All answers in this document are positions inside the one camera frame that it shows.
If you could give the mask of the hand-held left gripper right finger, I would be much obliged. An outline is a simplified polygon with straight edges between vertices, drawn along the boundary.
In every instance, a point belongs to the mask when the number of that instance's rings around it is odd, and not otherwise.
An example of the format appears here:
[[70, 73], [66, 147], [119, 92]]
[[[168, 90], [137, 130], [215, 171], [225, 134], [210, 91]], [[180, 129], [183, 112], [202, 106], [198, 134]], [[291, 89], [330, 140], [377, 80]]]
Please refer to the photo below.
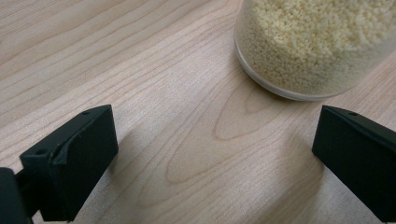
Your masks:
[[379, 220], [396, 222], [396, 132], [325, 105], [312, 152]]

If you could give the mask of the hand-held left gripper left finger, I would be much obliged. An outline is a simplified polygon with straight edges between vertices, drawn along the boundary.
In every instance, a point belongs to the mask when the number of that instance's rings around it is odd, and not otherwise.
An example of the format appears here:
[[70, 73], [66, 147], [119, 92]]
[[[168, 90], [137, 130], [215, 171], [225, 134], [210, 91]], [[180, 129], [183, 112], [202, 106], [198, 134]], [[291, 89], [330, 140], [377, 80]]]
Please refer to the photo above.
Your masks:
[[30, 216], [72, 221], [118, 153], [112, 107], [85, 110], [20, 155]]

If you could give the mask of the clear jar of yellow grains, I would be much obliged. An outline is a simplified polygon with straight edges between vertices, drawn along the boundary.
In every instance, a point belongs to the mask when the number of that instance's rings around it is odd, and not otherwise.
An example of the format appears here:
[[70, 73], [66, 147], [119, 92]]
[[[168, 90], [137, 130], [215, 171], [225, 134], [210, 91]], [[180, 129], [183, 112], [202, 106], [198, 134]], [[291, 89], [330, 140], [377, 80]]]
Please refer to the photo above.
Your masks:
[[333, 97], [396, 50], [396, 0], [245, 0], [234, 43], [248, 75], [268, 91]]

